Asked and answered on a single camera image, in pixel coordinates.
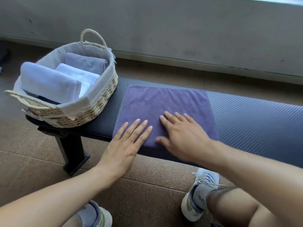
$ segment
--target forearm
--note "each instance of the forearm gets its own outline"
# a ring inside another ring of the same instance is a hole
[[[62,226],[114,181],[103,169],[91,170],[46,187],[0,208],[3,226]]]
[[[273,214],[287,221],[302,221],[303,169],[240,151],[213,141],[208,167],[242,188]]]

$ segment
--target tiled floor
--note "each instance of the tiled floor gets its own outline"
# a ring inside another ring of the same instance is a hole
[[[48,185],[68,179],[54,137],[25,120],[17,100],[3,93],[12,89],[24,61],[36,61],[50,49],[4,42],[11,59],[0,74],[0,206]],[[303,106],[303,86],[221,73],[117,59],[118,75],[206,89]],[[106,142],[83,138],[93,167]],[[138,155],[132,170],[95,201],[113,215],[113,226],[209,226],[207,218],[189,223],[180,203],[192,185],[196,167]]]

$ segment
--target woven basket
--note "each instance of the woven basket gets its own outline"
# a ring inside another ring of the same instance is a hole
[[[87,41],[83,42],[83,35],[86,32],[93,32],[98,35],[103,45]],[[109,66],[99,77],[96,84],[78,100],[59,105],[42,101],[22,90],[20,77],[17,79],[13,91],[5,91],[27,107],[22,109],[23,112],[35,119],[60,128],[81,126],[96,118],[104,109],[118,84],[115,56],[111,49],[106,46],[101,35],[96,31],[91,29],[84,30],[81,33],[80,42],[63,45],[53,50],[40,59],[37,64],[55,69],[60,63],[65,63],[65,54],[67,52],[103,58],[109,62]]]

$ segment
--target concrete wall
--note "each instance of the concrete wall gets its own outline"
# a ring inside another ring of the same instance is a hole
[[[303,76],[303,7],[253,0],[0,0],[0,34]],[[87,36],[88,41],[98,41]]]

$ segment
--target basket handle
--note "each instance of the basket handle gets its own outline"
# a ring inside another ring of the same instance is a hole
[[[100,44],[97,44],[97,43],[88,42],[88,41],[84,41],[83,42],[83,36],[87,32],[92,32],[92,33],[96,34],[101,39],[103,45],[100,45]],[[81,36],[80,36],[80,42],[83,43],[83,44],[86,44],[86,45],[95,45],[95,46],[99,47],[102,50],[103,49],[107,49],[107,46],[106,46],[106,43],[105,43],[104,39],[101,37],[101,35],[99,33],[97,33],[95,30],[92,30],[92,29],[85,29],[85,30],[82,31]]]

